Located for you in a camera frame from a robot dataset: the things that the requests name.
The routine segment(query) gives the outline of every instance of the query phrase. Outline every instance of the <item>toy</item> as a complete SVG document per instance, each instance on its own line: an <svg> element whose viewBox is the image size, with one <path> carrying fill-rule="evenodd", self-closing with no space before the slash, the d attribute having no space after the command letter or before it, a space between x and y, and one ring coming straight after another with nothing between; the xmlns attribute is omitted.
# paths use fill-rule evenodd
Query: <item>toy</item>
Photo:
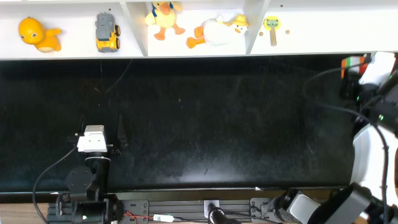
<svg viewBox="0 0 398 224"><path fill-rule="evenodd" d="M165 32L168 28L173 28L175 34L180 35L185 32L185 29L179 27L176 24L177 12L182 11L182 6L178 2L153 2L152 3L152 11L148 14L145 19L146 24L153 25L157 24L160 26L159 33L155 34L154 37L158 40L165 39Z"/></svg>
<svg viewBox="0 0 398 224"><path fill-rule="evenodd" d="M61 33L60 29L45 29L39 21L28 17L19 23L18 31L23 42L34 45L43 53L61 50L57 38L57 34Z"/></svg>
<svg viewBox="0 0 398 224"><path fill-rule="evenodd" d="M195 37L187 39L190 49L198 44L209 44L211 46L230 44L244 36L249 24L244 15L238 15L231 23L224 22L222 16L217 19L206 21L203 26L195 28Z"/></svg>
<svg viewBox="0 0 398 224"><path fill-rule="evenodd" d="M271 46L276 46L276 30L280 27L280 21L275 16L269 16L264 21L264 27L269 30L271 36Z"/></svg>
<svg viewBox="0 0 398 224"><path fill-rule="evenodd" d="M109 13L100 13L95 22L97 48L99 52L117 52L120 48L120 27L114 23L114 17Z"/></svg>

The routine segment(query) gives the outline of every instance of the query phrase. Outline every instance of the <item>blue vest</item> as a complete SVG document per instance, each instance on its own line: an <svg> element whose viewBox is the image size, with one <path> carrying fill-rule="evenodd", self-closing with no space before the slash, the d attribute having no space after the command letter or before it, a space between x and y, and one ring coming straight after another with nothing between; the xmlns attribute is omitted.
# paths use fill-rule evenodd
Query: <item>blue vest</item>
<svg viewBox="0 0 398 224"><path fill-rule="evenodd" d="M170 8L171 9L174 8L174 6L173 6L173 4L171 2L170 2ZM157 14L156 14L155 10L156 10L156 8L154 6L154 3L152 3L152 14L154 15L154 17L157 17Z"/></svg>

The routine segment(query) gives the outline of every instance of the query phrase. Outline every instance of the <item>white plush duck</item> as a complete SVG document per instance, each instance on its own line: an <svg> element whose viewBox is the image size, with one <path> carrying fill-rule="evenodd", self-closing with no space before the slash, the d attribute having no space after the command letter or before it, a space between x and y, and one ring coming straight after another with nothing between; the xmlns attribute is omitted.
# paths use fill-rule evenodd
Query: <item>white plush duck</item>
<svg viewBox="0 0 398 224"><path fill-rule="evenodd" d="M217 19L206 21L203 26L195 28L195 37L187 39L187 45L190 49L198 44L209 44L211 46L233 43L246 33L249 24L244 15L238 15L236 19L227 23L222 16Z"/></svg>

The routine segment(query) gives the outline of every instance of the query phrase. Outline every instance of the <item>yellow toy truck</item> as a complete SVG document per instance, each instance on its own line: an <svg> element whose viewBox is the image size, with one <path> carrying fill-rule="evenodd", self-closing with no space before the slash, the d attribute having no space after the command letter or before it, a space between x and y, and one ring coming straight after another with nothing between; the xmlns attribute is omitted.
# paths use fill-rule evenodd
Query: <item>yellow toy truck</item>
<svg viewBox="0 0 398 224"><path fill-rule="evenodd" d="M97 15L95 22L97 48L99 52L117 52L120 48L120 27L115 24L114 17L108 13Z"/></svg>

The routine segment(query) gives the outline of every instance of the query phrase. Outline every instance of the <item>green and yellow toy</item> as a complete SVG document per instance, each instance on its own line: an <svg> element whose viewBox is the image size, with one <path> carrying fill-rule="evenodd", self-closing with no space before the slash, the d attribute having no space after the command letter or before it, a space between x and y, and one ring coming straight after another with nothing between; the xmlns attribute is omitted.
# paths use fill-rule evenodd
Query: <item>green and yellow toy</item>
<svg viewBox="0 0 398 224"><path fill-rule="evenodd" d="M176 24L177 12L182 11L182 6L179 2L152 2L152 11L148 14L145 22L148 26L157 24L160 27L160 32L155 34L158 40L165 40L165 33L168 28L173 28L175 34L180 35L185 32L185 29Z"/></svg>
<svg viewBox="0 0 398 224"><path fill-rule="evenodd" d="M264 21L264 27L269 30L271 46L276 46L276 30L280 27L280 20L276 16L269 16Z"/></svg>
<svg viewBox="0 0 398 224"><path fill-rule="evenodd" d="M18 31L23 42L34 45L43 53L61 50L57 38L57 34L61 33L60 29L45 29L39 21L28 17L21 21Z"/></svg>

